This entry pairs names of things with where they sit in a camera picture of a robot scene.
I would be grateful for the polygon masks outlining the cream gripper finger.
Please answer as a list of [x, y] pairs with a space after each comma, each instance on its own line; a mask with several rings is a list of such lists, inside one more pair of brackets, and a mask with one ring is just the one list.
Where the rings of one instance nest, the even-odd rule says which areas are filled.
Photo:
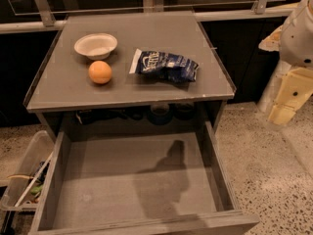
[[287, 124], [313, 94], [313, 70], [296, 68], [288, 71], [282, 83], [268, 120], [277, 125]]
[[263, 51], [274, 52], [280, 51], [280, 38], [282, 33], [282, 26], [280, 25], [272, 31], [267, 37], [261, 40], [258, 48]]

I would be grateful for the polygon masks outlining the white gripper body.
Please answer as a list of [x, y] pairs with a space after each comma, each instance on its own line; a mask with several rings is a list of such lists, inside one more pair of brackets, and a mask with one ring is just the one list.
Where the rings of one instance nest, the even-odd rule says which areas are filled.
[[285, 20], [280, 58], [293, 66], [313, 67], [313, 0], [301, 0]]

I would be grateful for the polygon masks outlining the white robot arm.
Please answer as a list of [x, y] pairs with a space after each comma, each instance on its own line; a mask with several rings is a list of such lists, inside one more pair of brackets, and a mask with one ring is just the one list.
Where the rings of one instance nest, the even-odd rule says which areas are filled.
[[258, 108], [269, 122], [286, 125], [313, 94], [313, 0], [301, 0], [258, 48], [279, 53]]

